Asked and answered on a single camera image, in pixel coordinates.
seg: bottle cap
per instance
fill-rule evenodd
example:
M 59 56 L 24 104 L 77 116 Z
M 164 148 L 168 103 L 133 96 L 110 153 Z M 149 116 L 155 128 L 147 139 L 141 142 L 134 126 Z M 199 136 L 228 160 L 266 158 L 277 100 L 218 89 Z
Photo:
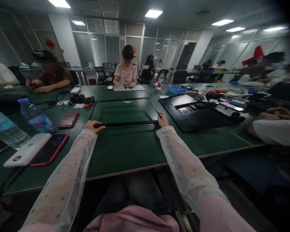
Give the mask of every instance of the bottle cap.
M 19 104 L 26 104 L 26 103 L 30 102 L 30 100 L 28 98 L 20 98 L 17 101 Z

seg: plastic bottle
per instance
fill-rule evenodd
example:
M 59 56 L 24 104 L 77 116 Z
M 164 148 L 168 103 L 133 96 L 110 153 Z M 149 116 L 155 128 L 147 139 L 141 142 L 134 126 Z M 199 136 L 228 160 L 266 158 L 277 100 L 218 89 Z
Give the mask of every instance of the plastic bottle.
M 18 150 L 30 139 L 30 136 L 0 112 L 0 139 L 10 147 Z
M 28 98 L 17 100 L 20 103 L 20 111 L 26 121 L 34 127 L 38 133 L 50 133 L 55 127 L 43 110 L 30 102 Z
M 157 89 L 161 89 L 162 88 L 163 81 L 164 81 L 164 72 L 162 72 L 161 75 L 159 76 Z

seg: green workbench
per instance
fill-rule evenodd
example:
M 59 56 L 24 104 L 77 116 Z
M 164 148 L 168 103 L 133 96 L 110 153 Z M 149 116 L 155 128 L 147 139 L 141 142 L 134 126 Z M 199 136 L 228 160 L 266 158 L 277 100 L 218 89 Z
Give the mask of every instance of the green workbench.
M 199 84 L 187 85 L 194 86 L 195 88 L 200 87 Z M 229 83 L 211 83 L 211 85 L 215 85 L 218 88 L 228 88 L 232 86 Z M 80 93 L 84 94 L 85 97 L 94 96 L 96 100 L 149 97 L 157 110 L 164 112 L 167 115 L 170 125 L 175 128 L 178 135 L 199 158 L 264 145 L 264 142 L 253 138 L 246 133 L 247 125 L 254 118 L 253 115 L 251 116 L 249 114 L 244 114 L 244 116 L 247 117 L 247 120 L 239 126 L 203 130 L 198 133 L 182 133 L 158 102 L 159 95 L 162 95 L 162 92 L 156 88 L 148 87 L 147 85 L 143 86 L 146 91 L 114 92 L 112 90 L 107 90 L 107 86 L 87 85 L 81 87 Z M 169 86 L 171 85 L 163 85 L 162 90 L 167 89 Z M 47 100 L 54 100 L 57 92 L 59 92 L 59 90 L 50 93 L 35 94 L 32 89 L 25 87 L 20 90 L 0 92 L 0 95 L 26 94 L 33 103 L 38 103 Z M 69 100 L 70 97 L 71 94 L 67 94 L 63 100 Z M 45 185 L 47 179 L 59 162 L 69 152 L 73 141 L 79 135 L 89 119 L 92 106 L 85 109 L 74 109 L 73 107 L 74 106 L 69 105 L 56 105 L 55 107 L 45 111 L 55 126 L 58 125 L 60 120 L 69 110 L 79 110 L 80 117 L 74 128 L 67 130 L 58 130 L 56 128 L 54 131 L 55 133 L 66 132 L 69 134 L 68 141 L 58 153 L 55 160 L 47 166 L 27 166 L 24 168 L 15 180 L 12 177 L 11 184 L 6 185 L 9 187 L 5 194 L 14 194 L 39 189 Z M 228 115 L 233 112 L 232 110 L 222 111 Z M 35 130 L 24 120 L 20 111 L 9 115 L 8 117 L 30 136 L 35 135 Z M 138 100 L 129 103 L 98 103 L 94 110 L 92 119 L 102 123 L 147 121 L 150 119 L 156 120 L 157 113 L 148 100 Z M 87 180 L 167 165 L 160 141 L 155 133 L 158 129 L 159 125 L 157 124 L 147 124 L 110 127 L 100 131 L 89 164 Z M 9 149 L 0 154 L 0 186 L 10 172 L 9 169 L 3 167 L 3 164 L 14 153 L 15 150 Z

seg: polka dot sleeve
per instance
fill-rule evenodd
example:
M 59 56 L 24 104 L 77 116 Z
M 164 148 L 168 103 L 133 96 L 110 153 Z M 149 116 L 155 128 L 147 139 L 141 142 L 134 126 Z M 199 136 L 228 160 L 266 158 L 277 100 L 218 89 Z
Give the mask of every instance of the polka dot sleeve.
M 47 180 L 23 225 L 43 223 L 69 231 L 76 215 L 97 135 L 83 129 Z
M 198 217 L 205 196 L 219 195 L 227 200 L 216 179 L 206 171 L 172 126 L 163 127 L 156 134 L 183 198 Z

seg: fluorescent light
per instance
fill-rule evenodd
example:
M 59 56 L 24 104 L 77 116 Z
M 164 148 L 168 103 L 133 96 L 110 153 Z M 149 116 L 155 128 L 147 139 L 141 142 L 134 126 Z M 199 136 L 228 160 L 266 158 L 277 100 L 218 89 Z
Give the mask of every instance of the fluorescent light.
M 71 20 L 75 25 L 78 26 L 86 26 L 86 24 L 83 21 L 75 21 L 75 20 Z
M 257 29 L 251 29 L 251 30 L 243 31 L 242 33 L 253 33 L 256 31 L 257 31 Z
M 163 11 L 156 11 L 156 10 L 149 10 L 145 17 L 149 18 L 158 18 L 160 14 L 162 14 Z
M 229 29 L 229 30 L 226 30 L 226 31 L 235 32 L 235 31 L 241 31 L 241 30 L 245 30 L 245 28 L 243 28 L 243 27 L 236 27 L 236 28 L 232 28 L 232 29 Z
M 278 31 L 278 30 L 281 30 L 281 29 L 286 29 L 286 27 L 273 27 L 273 28 L 270 28 L 270 29 L 266 29 L 264 31 Z
M 49 0 L 56 7 L 71 8 L 65 0 Z
M 234 20 L 224 19 L 224 20 L 221 20 L 219 22 L 213 23 L 212 25 L 214 25 L 214 26 L 222 26 L 224 24 L 228 24 L 228 23 L 231 23 L 231 22 L 234 22 Z

